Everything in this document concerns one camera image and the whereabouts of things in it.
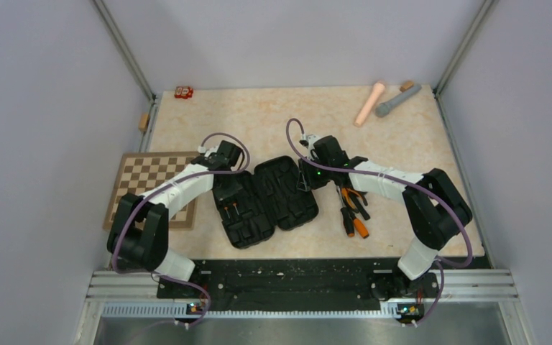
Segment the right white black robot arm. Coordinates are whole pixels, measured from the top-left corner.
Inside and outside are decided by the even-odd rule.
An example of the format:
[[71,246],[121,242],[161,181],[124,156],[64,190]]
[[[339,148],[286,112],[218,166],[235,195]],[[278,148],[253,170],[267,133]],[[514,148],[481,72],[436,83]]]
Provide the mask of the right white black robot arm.
[[383,297],[389,298],[394,292],[411,296],[419,290],[421,278],[433,264],[442,262],[440,251],[458,234],[464,238],[467,257],[450,265],[470,264],[472,245],[465,227],[473,218],[472,212],[446,172],[438,168],[425,173],[405,172],[366,157],[350,158],[331,135],[303,134],[300,143],[308,151],[299,156],[302,189],[316,190],[332,182],[342,198],[351,192],[360,196],[373,193],[404,205],[414,237],[387,279]]

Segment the black plastic tool case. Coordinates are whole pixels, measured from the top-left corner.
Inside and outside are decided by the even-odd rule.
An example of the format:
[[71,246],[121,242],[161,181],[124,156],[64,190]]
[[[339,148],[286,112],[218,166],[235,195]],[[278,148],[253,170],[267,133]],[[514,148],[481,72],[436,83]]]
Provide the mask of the black plastic tool case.
[[[298,190],[298,165],[280,156],[257,165],[254,172],[235,174],[243,189],[233,198],[215,198],[221,224],[230,244],[246,249],[270,239],[276,229],[290,231],[317,217],[312,192]],[[237,204],[239,216],[232,203]],[[228,219],[224,207],[229,208]]]

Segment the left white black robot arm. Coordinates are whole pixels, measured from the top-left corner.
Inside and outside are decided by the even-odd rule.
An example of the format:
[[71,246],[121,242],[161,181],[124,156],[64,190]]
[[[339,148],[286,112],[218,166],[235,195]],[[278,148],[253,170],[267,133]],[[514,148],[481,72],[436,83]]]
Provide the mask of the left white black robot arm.
[[171,219],[198,196],[213,189],[217,175],[242,173],[234,170],[243,158],[249,164],[249,151],[238,139],[223,140],[218,146],[200,148],[199,155],[181,172],[140,195],[127,193],[117,207],[106,243],[112,254],[111,266],[119,271],[119,260],[140,269],[174,280],[175,289],[185,297],[201,290],[196,264],[169,247]]

